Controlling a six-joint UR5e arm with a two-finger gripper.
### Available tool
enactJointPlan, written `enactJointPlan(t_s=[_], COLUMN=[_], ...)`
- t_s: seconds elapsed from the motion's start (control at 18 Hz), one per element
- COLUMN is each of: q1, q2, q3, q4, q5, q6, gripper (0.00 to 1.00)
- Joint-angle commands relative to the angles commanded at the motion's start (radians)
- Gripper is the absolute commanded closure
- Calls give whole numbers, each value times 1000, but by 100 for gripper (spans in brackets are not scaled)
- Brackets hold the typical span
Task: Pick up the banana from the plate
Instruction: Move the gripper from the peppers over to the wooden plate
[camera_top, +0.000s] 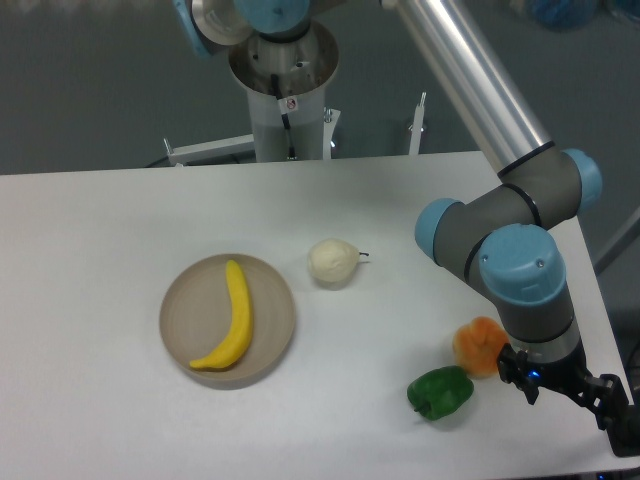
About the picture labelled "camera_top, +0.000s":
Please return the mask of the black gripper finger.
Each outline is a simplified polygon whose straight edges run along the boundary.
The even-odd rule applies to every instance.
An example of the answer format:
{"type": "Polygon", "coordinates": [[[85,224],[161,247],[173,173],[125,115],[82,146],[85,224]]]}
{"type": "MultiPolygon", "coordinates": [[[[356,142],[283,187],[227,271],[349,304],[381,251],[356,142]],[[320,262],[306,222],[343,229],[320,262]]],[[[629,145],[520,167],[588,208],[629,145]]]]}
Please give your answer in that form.
{"type": "Polygon", "coordinates": [[[639,406],[632,405],[621,379],[613,374],[584,376],[573,385],[571,398],[594,414],[606,432],[615,456],[639,455],[639,406]]]}
{"type": "Polygon", "coordinates": [[[539,396],[539,373],[529,364],[528,353],[505,344],[498,354],[497,366],[501,381],[513,384],[528,404],[534,405],[539,396]]]}

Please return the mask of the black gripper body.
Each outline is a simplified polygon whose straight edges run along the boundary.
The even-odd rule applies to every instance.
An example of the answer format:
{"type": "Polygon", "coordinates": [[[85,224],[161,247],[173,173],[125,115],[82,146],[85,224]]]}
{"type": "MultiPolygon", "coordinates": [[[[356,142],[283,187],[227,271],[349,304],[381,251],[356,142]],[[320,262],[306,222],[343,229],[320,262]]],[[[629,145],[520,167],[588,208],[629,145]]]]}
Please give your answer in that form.
{"type": "Polygon", "coordinates": [[[550,363],[534,362],[528,353],[528,361],[539,373],[539,388],[546,388],[563,395],[581,395],[586,390],[588,369],[581,340],[567,356],[560,360],[550,363]]]}

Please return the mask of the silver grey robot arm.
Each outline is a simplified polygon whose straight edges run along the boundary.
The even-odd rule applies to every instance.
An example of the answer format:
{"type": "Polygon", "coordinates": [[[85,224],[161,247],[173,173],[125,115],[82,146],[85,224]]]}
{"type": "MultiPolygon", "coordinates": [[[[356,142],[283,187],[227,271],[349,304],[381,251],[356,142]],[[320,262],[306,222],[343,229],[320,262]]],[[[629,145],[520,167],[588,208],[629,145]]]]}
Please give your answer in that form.
{"type": "MultiPolygon", "coordinates": [[[[193,49],[229,52],[246,89],[260,161],[326,158],[324,86],[337,45],[316,16],[328,1],[177,1],[193,49]]],[[[595,162],[558,149],[459,1],[390,1],[500,184],[471,203],[436,200],[415,240],[436,264],[492,302],[509,336],[496,360],[502,381],[529,402],[558,392],[595,416],[619,457],[639,452],[639,407],[621,380],[587,369],[562,257],[550,236],[596,202],[595,162]]]]}

